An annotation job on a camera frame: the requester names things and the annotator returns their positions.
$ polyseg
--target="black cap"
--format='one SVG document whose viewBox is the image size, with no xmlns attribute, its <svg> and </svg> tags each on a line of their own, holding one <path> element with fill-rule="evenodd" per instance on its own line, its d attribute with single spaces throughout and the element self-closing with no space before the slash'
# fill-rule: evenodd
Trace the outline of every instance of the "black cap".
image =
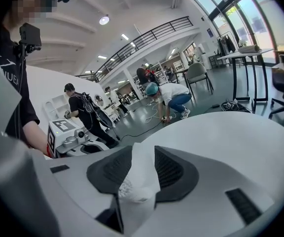
<svg viewBox="0 0 284 237">
<path fill-rule="evenodd" d="M 73 90 L 75 90 L 75 88 L 72 83 L 68 83 L 64 86 L 64 92 L 73 91 Z"/>
</svg>

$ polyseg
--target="column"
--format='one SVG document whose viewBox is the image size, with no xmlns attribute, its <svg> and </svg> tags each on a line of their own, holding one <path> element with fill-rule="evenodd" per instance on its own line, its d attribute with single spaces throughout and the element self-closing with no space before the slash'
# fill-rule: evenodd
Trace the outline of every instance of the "column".
<svg viewBox="0 0 284 237">
<path fill-rule="evenodd" d="M 129 72 L 126 68 L 123 69 L 123 72 L 124 72 L 124 74 L 126 75 L 127 79 L 129 80 L 129 82 L 130 82 L 132 88 L 133 88 L 134 91 L 136 92 L 136 94 L 137 94 L 137 96 L 138 96 L 138 99 L 139 99 L 139 100 L 144 99 L 144 97 L 141 95 L 140 90 L 137 88 L 136 84 L 134 83 L 134 80 L 133 80 L 133 78 L 132 78 L 130 72 Z"/>
</svg>

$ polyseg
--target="teal cap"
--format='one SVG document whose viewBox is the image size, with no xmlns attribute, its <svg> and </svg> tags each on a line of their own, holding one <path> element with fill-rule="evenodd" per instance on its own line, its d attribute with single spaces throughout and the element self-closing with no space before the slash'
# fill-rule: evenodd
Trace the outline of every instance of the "teal cap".
<svg viewBox="0 0 284 237">
<path fill-rule="evenodd" d="M 145 89 L 145 93 L 148 96 L 155 95 L 157 93 L 157 91 L 158 91 L 158 86 L 154 82 L 151 82 Z"/>
</svg>

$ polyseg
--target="gray chair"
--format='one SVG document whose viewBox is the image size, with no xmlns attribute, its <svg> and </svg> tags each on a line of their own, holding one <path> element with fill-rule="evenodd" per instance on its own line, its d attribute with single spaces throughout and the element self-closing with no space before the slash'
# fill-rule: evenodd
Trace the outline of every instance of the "gray chair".
<svg viewBox="0 0 284 237">
<path fill-rule="evenodd" d="M 191 84 L 198 82 L 198 81 L 202 81 L 202 80 L 206 80 L 207 82 L 207 87 L 209 90 L 209 85 L 210 85 L 210 90 L 211 90 L 211 94 L 213 94 L 213 86 L 212 83 L 209 79 L 209 76 L 207 74 L 207 70 L 206 68 L 201 64 L 201 63 L 193 63 L 189 66 L 188 72 L 186 73 L 186 82 L 189 85 L 189 88 L 191 90 L 191 94 L 193 95 L 193 97 L 195 98 L 192 88 L 191 88 Z"/>
</svg>

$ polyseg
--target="white robot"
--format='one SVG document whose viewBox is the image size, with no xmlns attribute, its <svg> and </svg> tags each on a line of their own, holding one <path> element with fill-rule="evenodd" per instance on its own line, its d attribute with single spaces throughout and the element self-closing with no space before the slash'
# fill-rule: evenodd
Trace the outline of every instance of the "white robot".
<svg viewBox="0 0 284 237">
<path fill-rule="evenodd" d="M 49 122 L 48 145 L 52 158 L 82 156 L 109 149 L 102 142 L 92 141 L 80 126 L 64 118 Z"/>
</svg>

